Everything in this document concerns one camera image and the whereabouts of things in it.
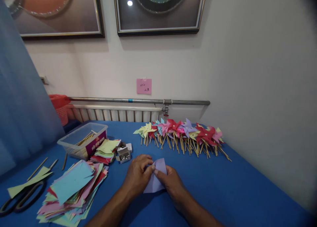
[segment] pinwheel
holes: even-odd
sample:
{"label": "pinwheel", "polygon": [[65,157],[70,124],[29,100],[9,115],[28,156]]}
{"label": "pinwheel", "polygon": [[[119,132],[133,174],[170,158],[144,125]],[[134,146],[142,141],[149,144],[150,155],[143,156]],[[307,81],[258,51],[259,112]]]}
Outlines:
{"label": "pinwheel", "polygon": [[193,127],[189,119],[186,119],[185,123],[182,121],[176,123],[173,119],[168,119],[165,123],[164,120],[161,119],[161,122],[157,120],[156,123],[148,123],[142,126],[136,130],[134,134],[141,136],[141,145],[143,139],[146,146],[151,144],[152,139],[154,139],[154,145],[157,145],[159,148],[160,143],[161,149],[163,149],[165,140],[167,140],[169,148],[172,149],[169,139],[171,138],[173,150],[175,150],[176,147],[178,153],[180,153],[177,139],[179,138],[180,147],[184,155],[187,150],[190,156],[194,151],[199,158],[200,154],[204,152],[207,155],[207,159],[209,159],[211,158],[210,152],[213,154],[214,151],[216,156],[218,156],[218,153],[222,153],[231,161],[222,147],[224,142],[221,138],[221,130],[219,128],[215,129],[212,126],[208,126],[206,129],[204,127],[205,126],[198,123],[196,123],[196,127]]}

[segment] red label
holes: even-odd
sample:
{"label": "red label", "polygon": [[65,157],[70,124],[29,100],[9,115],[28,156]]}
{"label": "red label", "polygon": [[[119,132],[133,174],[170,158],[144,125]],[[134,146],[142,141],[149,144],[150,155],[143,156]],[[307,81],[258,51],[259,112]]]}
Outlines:
{"label": "red label", "polygon": [[102,132],[98,137],[96,137],[90,144],[86,146],[87,154],[90,157],[98,148],[104,139],[107,138],[106,131]]}

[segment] clear plastic box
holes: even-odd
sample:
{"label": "clear plastic box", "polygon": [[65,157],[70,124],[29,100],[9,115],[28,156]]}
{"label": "clear plastic box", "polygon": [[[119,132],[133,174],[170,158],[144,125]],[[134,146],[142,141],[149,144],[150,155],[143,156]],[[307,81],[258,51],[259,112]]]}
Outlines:
{"label": "clear plastic box", "polygon": [[[88,160],[89,157],[95,152],[96,148],[107,138],[107,125],[97,123],[87,123],[79,129],[71,132],[65,137],[57,141],[57,144],[62,145],[68,155]],[[96,132],[96,134],[88,139],[80,146],[76,144],[82,141],[90,132]]]}

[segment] radiator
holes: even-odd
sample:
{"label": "radiator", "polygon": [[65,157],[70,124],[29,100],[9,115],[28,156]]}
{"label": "radiator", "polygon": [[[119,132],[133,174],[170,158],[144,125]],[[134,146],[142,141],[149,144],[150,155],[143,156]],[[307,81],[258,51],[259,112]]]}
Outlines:
{"label": "radiator", "polygon": [[110,105],[67,105],[67,116],[80,122],[89,120],[99,121],[128,121],[155,122],[159,118],[160,107],[110,106]]}

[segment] red plastic bag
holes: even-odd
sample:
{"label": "red plastic bag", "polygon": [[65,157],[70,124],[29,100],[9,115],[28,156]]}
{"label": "red plastic bag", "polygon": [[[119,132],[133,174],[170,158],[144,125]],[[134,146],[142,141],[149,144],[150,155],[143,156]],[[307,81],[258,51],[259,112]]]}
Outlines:
{"label": "red plastic bag", "polygon": [[55,109],[58,109],[70,103],[70,99],[66,95],[54,94],[49,95],[49,97]]}

